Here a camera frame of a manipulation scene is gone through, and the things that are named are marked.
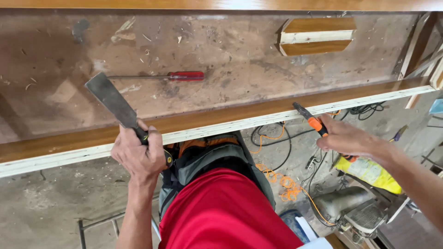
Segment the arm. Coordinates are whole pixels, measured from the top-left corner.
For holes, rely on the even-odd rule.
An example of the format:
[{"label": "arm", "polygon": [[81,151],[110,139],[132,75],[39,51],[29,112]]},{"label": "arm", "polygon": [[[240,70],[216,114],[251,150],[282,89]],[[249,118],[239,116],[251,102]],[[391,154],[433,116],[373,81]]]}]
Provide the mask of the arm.
[{"label": "arm", "polygon": [[443,232],[443,180],[414,162],[394,144],[328,115],[320,117],[329,136],[317,140],[323,150],[365,156],[379,163],[398,182],[423,214]]},{"label": "arm", "polygon": [[117,239],[117,249],[152,248],[152,195],[159,173],[166,165],[162,135],[153,126],[148,129],[141,120],[138,124],[143,130],[148,130],[149,147],[141,145],[132,128],[125,129],[120,125],[120,134],[111,150],[111,156],[131,175],[126,215]]}]

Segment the red shirt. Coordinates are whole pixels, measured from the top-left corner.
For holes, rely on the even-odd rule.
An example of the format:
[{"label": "red shirt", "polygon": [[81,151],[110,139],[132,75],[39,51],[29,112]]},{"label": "red shirt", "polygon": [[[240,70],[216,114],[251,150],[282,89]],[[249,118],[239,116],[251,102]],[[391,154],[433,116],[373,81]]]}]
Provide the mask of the red shirt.
[{"label": "red shirt", "polygon": [[298,237],[244,175],[213,169],[186,185],[160,222],[159,248],[297,248]]}]

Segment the screwdriver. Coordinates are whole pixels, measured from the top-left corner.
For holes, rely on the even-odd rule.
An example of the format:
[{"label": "screwdriver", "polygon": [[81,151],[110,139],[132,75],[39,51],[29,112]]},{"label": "screwdriver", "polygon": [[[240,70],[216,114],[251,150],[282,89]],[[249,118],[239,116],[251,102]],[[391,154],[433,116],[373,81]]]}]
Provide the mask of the screwdriver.
[{"label": "screwdriver", "polygon": [[[309,126],[314,128],[314,130],[316,130],[320,134],[320,136],[329,135],[326,126],[318,118],[315,118],[308,110],[302,107],[299,103],[294,102],[292,105],[307,120]],[[340,153],[340,155],[344,157],[346,160],[350,161],[351,163],[355,162],[358,158],[358,156],[344,155],[342,153]]]},{"label": "screwdriver", "polygon": [[170,81],[202,81],[205,74],[201,71],[169,72],[167,75],[155,76],[108,76],[108,79],[168,79]]}]

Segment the red screwdriver handle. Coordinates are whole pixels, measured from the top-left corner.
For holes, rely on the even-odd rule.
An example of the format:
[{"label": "red screwdriver handle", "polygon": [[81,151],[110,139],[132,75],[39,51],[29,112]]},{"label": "red screwdriver handle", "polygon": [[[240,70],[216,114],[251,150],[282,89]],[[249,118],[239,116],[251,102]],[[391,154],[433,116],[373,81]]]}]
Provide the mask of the red screwdriver handle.
[{"label": "red screwdriver handle", "polygon": [[170,72],[168,76],[171,81],[202,81],[205,79],[205,74],[200,71]]},{"label": "red screwdriver handle", "polygon": [[[329,135],[328,130],[326,129],[326,126],[319,119],[316,119],[314,117],[310,117],[307,120],[307,122],[308,122],[309,126],[314,128],[314,130],[316,130],[320,134],[320,136]],[[342,157],[344,157],[346,160],[350,161],[351,163],[355,162],[358,158],[358,156],[344,155],[342,153],[340,153],[340,155]]]}]

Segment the tool pouch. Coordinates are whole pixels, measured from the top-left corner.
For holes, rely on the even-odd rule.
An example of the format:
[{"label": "tool pouch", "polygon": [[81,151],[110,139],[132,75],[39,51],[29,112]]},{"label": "tool pouch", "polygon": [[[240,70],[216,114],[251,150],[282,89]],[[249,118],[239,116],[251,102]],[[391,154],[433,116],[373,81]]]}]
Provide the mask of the tool pouch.
[{"label": "tool pouch", "polygon": [[166,150],[173,154],[174,165],[162,172],[163,186],[159,194],[160,220],[177,194],[201,174],[225,167],[252,180],[275,209],[271,186],[255,167],[239,131],[170,144]]}]

